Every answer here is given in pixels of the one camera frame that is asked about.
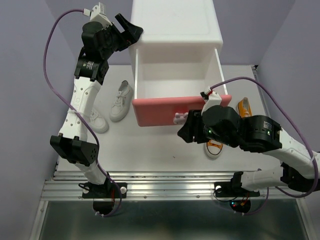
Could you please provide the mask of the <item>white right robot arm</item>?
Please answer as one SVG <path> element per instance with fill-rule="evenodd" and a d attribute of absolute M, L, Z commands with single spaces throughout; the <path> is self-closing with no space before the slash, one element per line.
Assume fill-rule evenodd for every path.
<path fill-rule="evenodd" d="M 220 197 L 243 196 L 270 187 L 288 187 L 303 196 L 320 189 L 318 154 L 268 116 L 242 118 L 233 108 L 220 105 L 206 111 L 190 110 L 177 135 L 186 143 L 213 140 L 279 160 L 280 165 L 273 169 L 235 172 L 229 182 L 218 183 Z"/>

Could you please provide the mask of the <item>white sneaker near arm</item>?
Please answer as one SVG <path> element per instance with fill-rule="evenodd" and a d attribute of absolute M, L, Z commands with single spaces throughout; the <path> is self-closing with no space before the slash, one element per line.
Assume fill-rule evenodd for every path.
<path fill-rule="evenodd" d="M 98 134 L 103 134 L 109 130 L 109 124 L 107 120 L 95 107 L 93 107 L 91 110 L 88 125 L 95 133 Z"/>

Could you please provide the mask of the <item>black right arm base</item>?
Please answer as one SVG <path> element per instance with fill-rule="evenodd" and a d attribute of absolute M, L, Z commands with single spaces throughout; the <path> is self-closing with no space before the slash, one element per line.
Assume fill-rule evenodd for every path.
<path fill-rule="evenodd" d="M 251 210 L 251 198 L 259 197 L 259 191 L 248 191 L 245 189 L 234 190 L 227 181 L 214 184 L 213 197 L 220 203 L 227 203 L 230 208 L 242 215 L 248 215 Z"/>

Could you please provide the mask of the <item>pink bunny knob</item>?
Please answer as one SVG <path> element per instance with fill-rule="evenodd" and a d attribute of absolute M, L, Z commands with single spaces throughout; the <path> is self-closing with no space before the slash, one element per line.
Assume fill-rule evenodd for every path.
<path fill-rule="evenodd" d="M 185 122 L 187 121 L 188 118 L 188 113 L 178 113 L 176 112 L 173 118 L 173 123 L 175 125 L 184 125 Z"/>

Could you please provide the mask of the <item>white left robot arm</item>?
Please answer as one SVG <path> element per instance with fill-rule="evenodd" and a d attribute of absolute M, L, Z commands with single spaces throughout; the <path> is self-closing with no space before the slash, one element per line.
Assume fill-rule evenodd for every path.
<path fill-rule="evenodd" d="M 108 59 L 135 44 L 143 33 L 143 28 L 130 23 L 122 14 L 117 14 L 115 19 L 123 31 L 113 23 L 102 24 L 98 20 L 82 27 L 83 46 L 74 71 L 69 109 L 58 135 L 50 138 L 50 145 L 58 155 L 78 167 L 100 197 L 111 193 L 111 184 L 98 162 L 99 143 L 87 141 L 90 114 L 109 69 Z"/>

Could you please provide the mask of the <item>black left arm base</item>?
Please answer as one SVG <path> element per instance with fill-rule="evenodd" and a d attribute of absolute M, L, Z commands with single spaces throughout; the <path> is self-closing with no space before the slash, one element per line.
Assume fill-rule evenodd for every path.
<path fill-rule="evenodd" d="M 106 180 L 104 184 L 96 185 L 90 182 L 79 183 L 82 198 L 93 200 L 92 208 L 96 216 L 106 218 L 116 214 L 122 200 L 127 197 L 128 184 L 120 182 L 118 187 Z"/>

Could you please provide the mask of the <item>orange sneaker one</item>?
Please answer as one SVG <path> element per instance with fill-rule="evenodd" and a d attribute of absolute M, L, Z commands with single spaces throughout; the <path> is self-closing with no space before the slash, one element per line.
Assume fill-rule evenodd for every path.
<path fill-rule="evenodd" d="M 206 155 L 210 159 L 217 159 L 220 154 L 222 153 L 224 145 L 220 142 L 214 141 L 214 140 L 209 140 L 205 145 L 204 145 L 204 150 Z"/>
<path fill-rule="evenodd" d="M 241 118 L 252 116 L 251 106 L 247 97 L 238 102 L 236 109 Z"/>

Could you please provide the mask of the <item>dark pink drawer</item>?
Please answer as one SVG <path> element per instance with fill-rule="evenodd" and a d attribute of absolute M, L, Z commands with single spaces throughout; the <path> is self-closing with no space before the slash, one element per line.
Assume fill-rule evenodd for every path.
<path fill-rule="evenodd" d="M 132 106 L 140 127 L 177 125 L 177 113 L 202 109 L 201 92 L 224 81 L 215 48 L 137 49 L 133 60 Z"/>

